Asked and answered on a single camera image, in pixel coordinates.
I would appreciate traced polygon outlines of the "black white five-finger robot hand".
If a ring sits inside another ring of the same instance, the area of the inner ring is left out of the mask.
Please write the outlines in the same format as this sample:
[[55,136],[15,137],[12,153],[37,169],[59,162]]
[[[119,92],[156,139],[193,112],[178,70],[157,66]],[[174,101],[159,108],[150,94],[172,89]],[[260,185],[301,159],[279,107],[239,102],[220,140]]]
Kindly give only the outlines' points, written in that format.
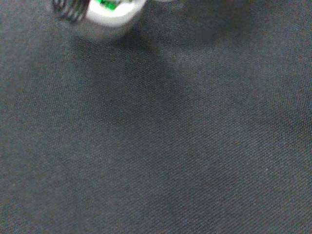
[[145,0],[48,0],[47,8],[75,36],[111,42],[136,24]]

